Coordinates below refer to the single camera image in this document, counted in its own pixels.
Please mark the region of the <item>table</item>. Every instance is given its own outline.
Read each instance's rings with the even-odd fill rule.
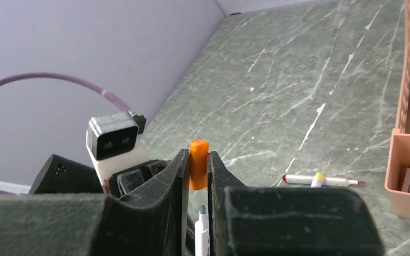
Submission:
[[[348,177],[388,255],[410,255],[410,220],[384,190],[403,69],[404,2],[331,1],[226,19],[148,127],[169,159],[206,139],[248,186],[285,173]],[[206,192],[190,194],[197,218]]]

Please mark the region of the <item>lavender wall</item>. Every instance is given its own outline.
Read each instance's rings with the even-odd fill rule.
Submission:
[[[0,0],[0,78],[78,76],[151,119],[222,18],[213,0]],[[0,180],[30,185],[53,153],[90,165],[88,120],[116,111],[66,82],[2,87]]]

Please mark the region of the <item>white vein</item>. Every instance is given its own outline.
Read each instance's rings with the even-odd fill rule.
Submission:
[[[269,70],[268,70],[268,74],[266,75],[265,82],[260,86],[260,88],[263,87],[263,86],[265,86],[265,84],[268,82],[268,79],[270,78],[270,75],[271,75],[271,70],[273,69],[273,64],[274,64],[274,59],[272,59],[272,61],[271,61],[270,68],[269,68]],[[247,104],[250,104],[250,103],[252,103],[252,102],[258,100],[259,98],[262,98],[262,96],[263,96],[263,94],[260,93],[259,95],[257,95],[257,97],[252,98],[251,100],[247,101],[246,103],[240,105],[238,108],[235,108],[232,112],[238,111],[240,108],[246,106]]]
[[[384,98],[385,98],[385,95],[386,95],[386,90],[388,88],[388,84],[389,84],[389,80],[390,80],[390,74],[392,73],[392,68],[393,68],[394,63],[395,62],[393,61],[392,64],[390,65],[389,73],[388,73],[388,76],[386,78],[386,83],[384,83],[383,92],[381,94],[381,97],[378,99],[378,101],[380,103],[380,111],[378,112],[378,123],[375,127],[376,129],[381,129],[381,127],[383,126],[382,116],[384,114],[384,109],[383,109]]]
[[[391,55],[391,53],[392,53],[392,44],[393,44],[393,41],[394,41],[394,39],[395,39],[395,36],[397,35],[398,27],[399,27],[399,25],[400,25],[400,18],[401,18],[401,16],[402,16],[402,13],[403,13],[403,10],[404,10],[404,9],[405,9],[405,3],[403,3],[403,4],[401,5],[400,13],[398,14],[398,18],[397,18],[397,25],[395,26],[395,30],[394,30],[394,32],[393,32],[392,38],[390,39],[389,54],[388,54],[388,57],[387,57],[387,59],[386,59],[386,63],[390,60],[390,55]]]
[[[385,140],[381,141],[378,144],[375,144],[375,145],[372,145],[368,148],[365,148],[365,150],[353,162],[351,162],[345,169],[343,169],[343,172],[348,170],[348,168],[350,168],[355,162],[359,161],[362,158],[362,156],[365,155],[366,153],[368,153],[370,150],[375,149],[375,148],[379,148],[379,147],[381,147],[382,145],[386,144],[389,141],[390,141],[390,138],[385,139]]]
[[[197,71],[199,71],[201,68],[203,68],[203,66],[205,66],[205,64],[207,64],[208,61],[211,60],[216,55],[216,53],[218,53],[233,38],[233,36],[236,34],[236,32],[238,32],[238,30],[240,30],[241,28],[244,27],[244,26],[240,26],[242,23],[243,23],[243,20],[240,21],[240,23],[229,33],[229,34],[232,34],[232,35],[227,39],[227,41],[225,41],[224,44],[221,45],[221,47],[216,52],[214,52],[202,65],[200,65],[194,72],[192,72],[189,75],[189,77],[184,82],[182,82],[182,84],[186,84],[193,77],[193,75]],[[175,91],[172,92],[172,94],[167,98],[166,101],[169,101],[170,98],[172,98],[172,96],[175,95],[178,92],[178,90],[180,90],[180,88],[181,88],[181,86],[177,86]]]
[[[245,133],[243,133],[243,135],[230,147],[230,149],[228,149],[228,151],[222,156],[222,159],[224,159],[224,157],[230,153],[230,151],[232,151],[232,149],[238,144],[238,142],[240,142],[243,137],[248,134],[248,132],[251,130],[251,128],[249,128]]]
[[[342,79],[343,73],[345,73],[346,69],[348,68],[348,65],[350,64],[351,60],[353,59],[354,54],[355,54],[355,52],[353,52],[353,53],[351,53],[350,55],[348,55],[348,61],[346,62],[346,65],[345,65],[345,67],[343,68],[342,73],[340,74],[340,77],[339,77],[338,80],[337,80],[337,83],[335,83],[334,89],[337,87],[338,83],[339,83],[340,80]]]
[[[366,34],[367,34],[367,32],[365,32],[364,35],[361,37],[361,39],[359,40],[358,46],[356,46],[356,48],[359,48],[359,46],[362,43],[362,40],[364,40],[364,37],[365,37]]]
[[[380,8],[375,12],[375,15],[373,16],[372,20],[370,21],[370,23],[368,25],[365,26],[366,30],[369,30],[370,27],[373,24],[373,21],[375,21],[376,16],[378,16],[378,13],[380,12],[381,8],[383,7],[384,4],[380,5]]]
[[[404,241],[404,242],[401,243],[399,246],[397,246],[397,247],[395,247],[394,249],[390,250],[390,251],[388,252],[388,255],[393,254],[393,253],[396,252],[398,249],[402,248],[404,245],[406,245],[406,244],[408,244],[408,243],[410,243],[410,239]]]
[[[351,101],[348,102],[345,106],[339,108],[339,110],[338,110],[337,112],[333,113],[333,115],[329,118],[329,120],[328,120],[327,123],[329,123],[329,122],[331,122],[332,120],[334,120],[335,117],[336,117],[338,114],[340,114],[340,112],[342,112],[345,108],[347,108],[347,107],[348,107],[350,104],[352,104],[353,102],[354,102],[354,101],[351,100]]]
[[[375,46],[374,46],[373,48],[379,46],[379,44],[381,43],[381,41],[383,41],[383,39],[388,35],[388,33],[389,33],[389,31],[386,31],[386,32],[384,33],[384,35],[380,38],[380,40],[378,40],[378,42],[375,44]],[[371,56],[372,49],[369,50],[368,54],[367,54],[367,55],[364,57],[364,59],[362,59],[362,61],[358,64],[358,66],[356,67],[356,69],[354,70],[354,72],[359,71],[359,70],[360,70],[360,67],[361,67],[363,64],[367,64],[367,63],[365,63],[365,60],[366,60],[368,57]]]
[[[274,155],[273,151],[262,151],[262,152],[258,152],[258,153],[254,153],[254,154],[248,154],[248,155],[244,155],[244,156],[238,156],[232,159],[229,159],[227,161],[224,161],[226,166],[232,166],[234,165],[238,160],[244,159],[244,158],[248,158],[248,157],[253,157],[253,156],[261,156],[261,155]]]
[[[315,25],[317,25],[318,23],[320,23],[321,21],[323,21],[325,18],[329,17],[336,9],[332,9],[332,11],[330,11],[328,14],[326,14],[323,18],[319,19],[316,23],[312,24],[311,26],[308,26],[306,29],[302,30],[299,34],[297,34],[296,36],[290,38],[290,40],[288,40],[287,42],[283,43],[282,45],[279,46],[279,48],[277,50],[275,50],[274,54],[276,54],[282,47],[284,47],[285,45],[291,43],[293,40],[295,40],[298,36],[304,34],[305,32],[309,31],[309,29],[311,29],[312,27],[314,27]]]
[[[289,88],[291,88],[291,87],[293,87],[293,86],[295,86],[295,85],[297,85],[297,84],[298,84],[297,82],[293,82],[293,83],[291,83],[290,85],[288,85],[287,87],[282,88],[282,90],[280,90],[279,93],[281,93],[281,92],[285,91],[286,89],[289,89]]]
[[[263,48],[263,50],[259,53],[257,59],[255,59],[254,63],[252,63],[252,65],[250,65],[250,68],[248,70],[248,73],[252,70],[252,68],[255,66],[255,64],[258,62],[258,59],[260,59],[260,57],[262,56],[262,54],[265,52],[266,47]]]
[[[328,168],[329,165],[331,164],[332,158],[329,159],[328,163],[326,164],[326,166],[323,167],[323,170]]]
[[[287,109],[286,111],[284,111],[284,112],[280,115],[281,118],[284,117],[284,116],[286,116],[286,115],[288,115],[288,113],[290,113],[293,109],[297,108],[299,105],[302,105],[302,104],[303,104],[304,102],[306,102],[307,100],[311,100],[311,99],[313,98],[313,96],[315,95],[315,93],[316,93],[316,91],[317,91],[318,85],[320,85],[321,80],[323,79],[323,74],[325,73],[326,67],[327,67],[328,64],[329,64],[330,58],[331,58],[331,57],[329,56],[329,57],[326,59],[325,64],[323,65],[323,67],[322,67],[322,69],[321,69],[321,74],[320,74],[320,76],[318,77],[318,81],[315,83],[315,86],[312,88],[312,92],[311,92],[307,97],[305,97],[304,99],[302,99],[302,100],[298,101],[297,103],[293,104],[289,109]]]
[[[356,79],[353,81],[353,83],[356,82],[357,80],[359,80],[361,77],[367,75],[370,71],[372,71],[372,70],[373,70],[374,68],[376,68],[379,64],[381,64],[381,61],[383,61],[383,60],[384,60],[384,59],[379,60],[379,61],[376,62],[376,64],[375,64],[374,66],[372,66],[369,70],[367,70],[367,71],[361,73],[358,77],[356,77]],[[364,61],[362,61],[362,62],[358,65],[358,67],[356,67],[356,69],[355,69],[354,72],[360,70],[360,67],[362,66],[362,63],[363,63],[363,62],[364,62]]]
[[[151,147],[155,144],[156,140],[159,139],[159,137],[161,137],[165,132],[167,132],[167,130],[168,130],[173,124],[175,124],[176,121],[179,120],[179,119],[183,116],[183,114],[184,114],[184,113],[181,113],[180,115],[178,115],[178,117],[177,117],[175,120],[173,120],[172,123],[170,123],[155,139],[153,139],[152,143],[150,143],[150,145],[149,145],[148,147],[151,148]]]
[[[321,107],[317,108],[317,116],[315,117],[315,120],[313,121],[313,123],[310,125],[309,129],[307,130],[303,142],[301,143],[301,145],[298,148],[298,151],[296,152],[295,157],[293,157],[293,159],[291,159],[290,163],[288,164],[288,167],[285,169],[285,173],[287,173],[290,170],[291,165],[293,164],[294,161],[296,161],[298,159],[298,154],[301,151],[301,149],[303,148],[306,140],[309,138],[310,133],[312,132],[313,128],[315,127],[315,124],[317,123],[318,118],[320,117],[321,113],[323,112],[324,108],[326,106],[326,103],[323,103],[323,105],[321,105]],[[282,183],[282,179],[279,181],[279,183],[277,184],[277,186],[280,186],[280,184]]]
[[[346,18],[343,18],[343,19],[338,23],[337,29],[339,29],[339,28],[343,25],[343,23],[345,22],[345,20],[346,20]]]
[[[248,21],[246,21],[246,22],[242,25],[242,27],[246,26],[249,22],[253,21],[255,18],[258,18],[258,17],[260,17],[260,16],[265,15],[265,13],[266,13],[266,12],[262,12],[262,13],[260,13],[259,15],[257,15],[257,16],[255,16],[255,17],[249,19]]]
[[[224,148],[224,150],[222,150],[222,152],[224,152],[225,150],[227,150],[227,148],[229,148],[231,144],[232,144],[232,143],[228,143],[227,146]]]
[[[377,168],[370,168],[370,169],[365,169],[365,170],[354,170],[353,172],[369,172],[367,173],[364,177],[360,178],[359,180],[364,180],[365,178],[367,178],[370,174],[372,174],[374,171],[386,171],[386,167],[385,166],[380,166]]]
[[[221,109],[224,107],[224,105],[226,105],[229,101],[231,101],[231,100],[234,99],[235,97],[236,97],[236,95],[234,95],[234,96],[228,98],[218,109],[216,109],[215,111],[210,112],[209,114],[207,114],[207,115],[199,122],[199,124],[203,123],[203,121],[205,121],[205,120],[206,120],[209,116],[211,116],[212,114],[214,114],[214,113],[218,112],[219,110],[221,110]]]

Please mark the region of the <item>orange marker cap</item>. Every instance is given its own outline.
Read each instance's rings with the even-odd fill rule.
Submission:
[[[190,188],[193,190],[200,190],[208,185],[208,146],[206,140],[190,141]]]

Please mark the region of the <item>marker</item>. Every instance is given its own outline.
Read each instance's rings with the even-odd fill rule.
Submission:
[[[312,183],[310,184],[311,188],[320,188],[321,185],[323,184],[323,179],[325,177],[323,174],[317,172],[315,173],[315,176],[312,178]]]
[[[312,185],[314,176],[305,175],[284,175],[282,180],[286,183]],[[323,186],[347,187],[349,185],[363,185],[365,182],[361,180],[351,180],[348,178],[339,177],[325,177],[323,179]]]
[[[210,234],[208,233],[208,219],[205,214],[205,205],[200,207],[199,220],[194,224],[195,256],[207,256],[210,246]]]

